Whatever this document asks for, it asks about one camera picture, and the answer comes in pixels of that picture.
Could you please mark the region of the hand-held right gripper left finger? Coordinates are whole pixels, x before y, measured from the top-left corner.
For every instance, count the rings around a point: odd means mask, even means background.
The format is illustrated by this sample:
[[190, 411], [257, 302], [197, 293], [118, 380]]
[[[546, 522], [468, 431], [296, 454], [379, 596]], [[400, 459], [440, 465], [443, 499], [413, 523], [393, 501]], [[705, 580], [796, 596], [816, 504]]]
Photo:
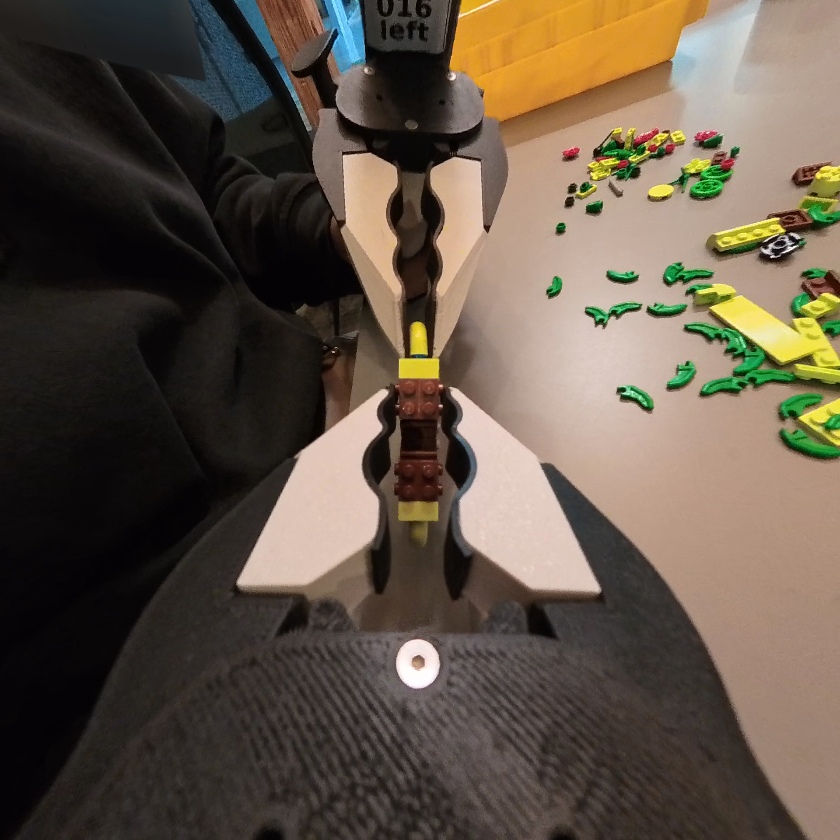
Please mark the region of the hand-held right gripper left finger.
[[295, 459], [237, 579], [246, 594], [334, 599], [348, 611], [385, 590], [396, 391], [375, 393]]

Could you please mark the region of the person's left hand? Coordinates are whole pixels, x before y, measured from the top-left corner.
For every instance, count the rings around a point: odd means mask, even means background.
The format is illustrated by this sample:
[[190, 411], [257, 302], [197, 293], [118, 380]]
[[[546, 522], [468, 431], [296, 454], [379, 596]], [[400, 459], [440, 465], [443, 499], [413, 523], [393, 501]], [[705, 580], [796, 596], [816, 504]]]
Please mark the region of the person's left hand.
[[356, 268], [354, 266], [353, 259], [348, 249], [348, 246], [343, 238], [342, 231], [343, 227], [340, 221], [335, 216], [331, 216], [329, 225], [329, 236], [331, 242], [331, 249], [334, 253], [334, 266], [337, 270], [340, 270], [345, 275], [353, 273], [355, 276], [357, 276]]

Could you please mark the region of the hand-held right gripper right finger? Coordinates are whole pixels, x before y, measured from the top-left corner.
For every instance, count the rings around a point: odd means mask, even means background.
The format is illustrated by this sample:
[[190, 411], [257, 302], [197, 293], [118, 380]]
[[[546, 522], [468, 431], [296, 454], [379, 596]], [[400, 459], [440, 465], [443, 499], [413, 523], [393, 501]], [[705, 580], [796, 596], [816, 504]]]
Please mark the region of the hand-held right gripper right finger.
[[587, 601], [602, 588], [539, 458], [459, 389], [443, 396], [445, 468], [455, 484], [444, 543], [450, 597], [488, 614]]

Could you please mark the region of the heap of small flower pieces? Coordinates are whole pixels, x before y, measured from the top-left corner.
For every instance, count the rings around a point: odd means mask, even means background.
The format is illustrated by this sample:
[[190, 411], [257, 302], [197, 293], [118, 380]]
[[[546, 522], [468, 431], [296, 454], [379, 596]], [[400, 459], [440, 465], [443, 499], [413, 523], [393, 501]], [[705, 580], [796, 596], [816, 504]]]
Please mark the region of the heap of small flower pieces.
[[676, 178], [652, 185], [647, 200], [661, 203], [677, 193], [687, 193], [697, 201], [716, 198], [732, 178], [741, 153], [738, 145], [727, 148], [724, 140], [724, 135], [714, 129], [701, 130], [690, 139], [679, 129], [639, 132], [616, 127], [594, 147], [584, 180], [568, 184], [563, 206], [581, 206], [586, 216], [601, 215], [605, 200], [595, 195], [598, 191], [622, 197], [623, 184], [640, 178], [645, 163], [669, 158], [688, 142], [696, 147], [698, 156], [682, 164]]

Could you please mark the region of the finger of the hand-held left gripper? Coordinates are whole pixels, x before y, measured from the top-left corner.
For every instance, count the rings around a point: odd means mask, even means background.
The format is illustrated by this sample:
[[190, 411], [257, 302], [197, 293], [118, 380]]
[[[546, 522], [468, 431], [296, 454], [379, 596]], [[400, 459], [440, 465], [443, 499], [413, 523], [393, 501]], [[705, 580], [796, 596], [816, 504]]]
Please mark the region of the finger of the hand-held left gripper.
[[392, 163], [370, 152], [345, 154], [342, 167], [343, 241], [381, 330], [395, 350], [403, 350], [405, 295], [389, 215], [399, 175]]
[[427, 307], [432, 355], [439, 356], [455, 330], [486, 243], [481, 164], [453, 157], [429, 173], [440, 220], [430, 252], [432, 291]]

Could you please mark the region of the blue mesh office chair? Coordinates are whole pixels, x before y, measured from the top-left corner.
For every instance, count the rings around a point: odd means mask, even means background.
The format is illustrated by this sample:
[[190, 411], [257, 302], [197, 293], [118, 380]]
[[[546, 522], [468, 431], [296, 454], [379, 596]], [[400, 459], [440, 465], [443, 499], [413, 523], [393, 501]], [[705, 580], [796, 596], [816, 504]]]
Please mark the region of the blue mesh office chair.
[[311, 171], [314, 129], [257, 2], [189, 6], [205, 80], [177, 80], [225, 122], [227, 150], [267, 175]]

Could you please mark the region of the brown and lime brick assembly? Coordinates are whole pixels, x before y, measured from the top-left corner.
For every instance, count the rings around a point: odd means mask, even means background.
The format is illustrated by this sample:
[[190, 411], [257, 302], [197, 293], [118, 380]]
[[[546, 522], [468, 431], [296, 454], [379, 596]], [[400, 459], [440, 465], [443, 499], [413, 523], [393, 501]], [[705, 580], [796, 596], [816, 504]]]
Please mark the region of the brown and lime brick assembly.
[[402, 359], [396, 383], [396, 417], [400, 451], [394, 466], [397, 518], [436, 522], [443, 493], [443, 466], [438, 456], [438, 425], [443, 411], [444, 387], [439, 360]]

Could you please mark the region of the wooden post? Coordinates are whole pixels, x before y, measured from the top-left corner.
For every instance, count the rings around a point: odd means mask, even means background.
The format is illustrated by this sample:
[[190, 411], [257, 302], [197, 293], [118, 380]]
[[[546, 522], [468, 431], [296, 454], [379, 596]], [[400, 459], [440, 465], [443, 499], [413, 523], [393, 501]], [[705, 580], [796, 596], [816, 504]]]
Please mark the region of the wooden post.
[[[319, 6], [315, 1], [257, 1], [257, 5], [281, 62], [287, 72], [291, 73], [291, 64], [299, 48], [324, 31]], [[319, 110], [324, 106], [312, 79], [298, 79], [290, 75], [290, 82], [297, 93], [309, 129], [316, 130], [319, 126]]]

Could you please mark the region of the yellow plastic bin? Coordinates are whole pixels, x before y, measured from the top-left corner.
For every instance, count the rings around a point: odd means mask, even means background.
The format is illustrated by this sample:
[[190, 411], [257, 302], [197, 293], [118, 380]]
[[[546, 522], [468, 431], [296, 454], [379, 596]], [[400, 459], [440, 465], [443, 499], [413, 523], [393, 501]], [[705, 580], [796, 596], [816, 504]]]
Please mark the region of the yellow plastic bin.
[[463, 2], [451, 59], [500, 121], [671, 60], [708, 1]]

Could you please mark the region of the person's left forearm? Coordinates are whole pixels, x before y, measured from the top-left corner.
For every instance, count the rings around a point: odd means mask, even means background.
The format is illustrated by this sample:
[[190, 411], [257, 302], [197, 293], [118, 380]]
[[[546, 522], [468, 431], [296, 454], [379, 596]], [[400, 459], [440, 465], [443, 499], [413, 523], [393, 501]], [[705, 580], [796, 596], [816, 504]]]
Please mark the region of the person's left forearm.
[[223, 152], [208, 170], [204, 198], [246, 285], [266, 305], [316, 307], [361, 290], [334, 243], [333, 214], [315, 176], [269, 178]]

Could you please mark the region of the scatter of small brown bricks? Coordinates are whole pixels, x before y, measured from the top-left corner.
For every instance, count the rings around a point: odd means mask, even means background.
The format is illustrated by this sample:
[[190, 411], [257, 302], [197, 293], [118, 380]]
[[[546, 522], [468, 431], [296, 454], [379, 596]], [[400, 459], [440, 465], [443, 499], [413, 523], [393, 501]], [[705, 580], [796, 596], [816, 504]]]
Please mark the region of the scatter of small brown bricks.
[[[791, 180], [795, 186], [804, 188], [805, 192], [795, 207], [772, 213], [768, 217], [770, 221], [775, 219], [780, 225], [781, 231], [777, 234], [791, 232], [805, 238], [808, 232], [838, 225], [839, 167], [837, 164], [829, 161], [801, 166], [794, 171]], [[762, 259], [773, 263], [781, 262], [799, 253], [804, 246], [786, 259]]]

